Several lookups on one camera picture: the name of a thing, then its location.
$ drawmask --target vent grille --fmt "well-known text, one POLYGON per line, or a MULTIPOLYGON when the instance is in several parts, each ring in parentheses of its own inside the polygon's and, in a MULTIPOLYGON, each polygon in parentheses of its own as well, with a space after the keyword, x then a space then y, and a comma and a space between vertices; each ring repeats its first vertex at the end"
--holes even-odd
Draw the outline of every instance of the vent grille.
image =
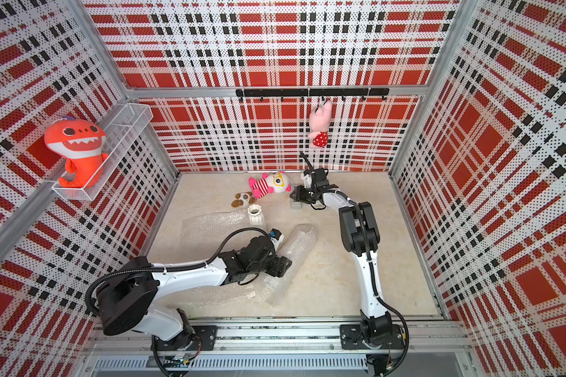
MULTIPOLYGON (((323 370, 366 369, 365 355, 200 355, 189 370, 323 370)), ((100 357, 95 370, 157 369, 152 356, 100 357)), ((170 368, 185 370, 187 368, 170 368)))

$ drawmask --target marble floor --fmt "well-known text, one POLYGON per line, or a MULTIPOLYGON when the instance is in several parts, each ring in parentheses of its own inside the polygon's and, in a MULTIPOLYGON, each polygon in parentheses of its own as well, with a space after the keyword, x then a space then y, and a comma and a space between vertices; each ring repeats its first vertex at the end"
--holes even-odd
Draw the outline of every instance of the marble floor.
MULTIPOLYGON (((294 183, 301 183, 299 173, 288 175, 294 183)), ((259 178, 260 174, 182 174, 149 251, 149 261, 178 263, 199 259, 189 259, 180 252, 181 222, 199 215, 234 210, 230 205, 234 195, 249 191, 249 177, 259 178)), ((405 315, 435 315, 436 308, 388 175, 331 172, 328 178, 352 199, 369 201, 373 206, 381 239, 378 273, 386 302, 405 315)), ((317 243, 278 305, 267 304, 259 294, 221 304, 211 302, 213 300, 206 296, 206 303, 202 305, 185 305, 183 294, 170 294, 161 303, 181 307, 194 318, 359 315, 358 279, 351 255, 341 243, 337 211, 313 210, 306 205, 292 209, 287 193, 267 195, 257 204, 263 208, 268 229, 276 228, 289 235, 298 224, 311 224, 319 233, 317 243)))

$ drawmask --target brown and white plush dog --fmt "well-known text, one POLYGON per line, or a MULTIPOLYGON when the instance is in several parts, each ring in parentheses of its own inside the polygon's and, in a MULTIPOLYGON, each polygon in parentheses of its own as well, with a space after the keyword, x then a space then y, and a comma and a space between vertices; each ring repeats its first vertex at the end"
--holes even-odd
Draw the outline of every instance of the brown and white plush dog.
POLYGON ((235 195, 235 199, 230 205, 234 208, 246 207, 256 202, 256 198, 251 192, 240 192, 235 195))

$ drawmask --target stuffed toy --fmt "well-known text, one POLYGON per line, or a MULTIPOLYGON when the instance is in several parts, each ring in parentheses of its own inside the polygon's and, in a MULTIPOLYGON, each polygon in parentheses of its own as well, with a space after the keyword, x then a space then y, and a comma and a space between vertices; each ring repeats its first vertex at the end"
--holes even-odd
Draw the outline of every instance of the stuffed toy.
POLYGON ((82 119, 67 117, 48 127, 44 134, 46 147, 65 157, 65 170, 75 173, 73 181, 60 177, 59 184, 65 188, 80 188, 97 183, 102 171, 89 180, 108 157, 103 153, 105 141, 107 135, 100 127, 82 119))
POLYGON ((313 112, 310 112, 308 124, 310 125, 310 133, 308 138, 311 140, 309 148, 323 148, 327 146, 329 141, 329 126, 331 124, 331 101, 327 101, 323 106, 318 106, 313 112))
POLYGON ((282 171, 272 174, 264 173, 260 180, 249 178, 249 186, 252 188, 256 199, 260 199, 264 195, 272 194, 273 192, 291 191, 291 181, 282 171))
POLYGON ((235 195, 235 199, 230 205, 233 208, 237 207, 247 207, 256 202, 256 198, 253 197, 253 192, 240 192, 235 195))

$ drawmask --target plaid wall panel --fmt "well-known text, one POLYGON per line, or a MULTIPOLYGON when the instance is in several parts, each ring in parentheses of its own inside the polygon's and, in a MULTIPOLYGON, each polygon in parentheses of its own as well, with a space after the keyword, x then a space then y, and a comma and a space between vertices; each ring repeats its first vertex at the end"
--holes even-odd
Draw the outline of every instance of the plaid wall panel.
POLYGON ((459 0, 83 0, 132 87, 427 82, 459 0))
POLYGON ((0 265, 0 376, 67 376, 94 327, 84 293, 139 254, 173 183, 143 136, 92 202, 55 200, 0 265))
POLYGON ((388 170, 417 96, 334 97, 329 144, 308 148, 320 99, 148 98, 151 124, 181 171, 304 169, 304 151, 332 170, 388 170))
POLYGON ((566 375, 566 1, 481 1, 395 177, 489 375, 566 375))
MULTIPOLYGON (((68 9, 0 1, 0 226, 57 168, 59 116, 120 101, 68 9)), ((137 255, 172 184, 141 137, 92 203, 55 200, 0 264, 0 376, 67 376, 93 327, 83 293, 137 255)))
POLYGON ((119 94, 59 1, 0 1, 0 226, 57 167, 62 115, 99 121, 119 94))

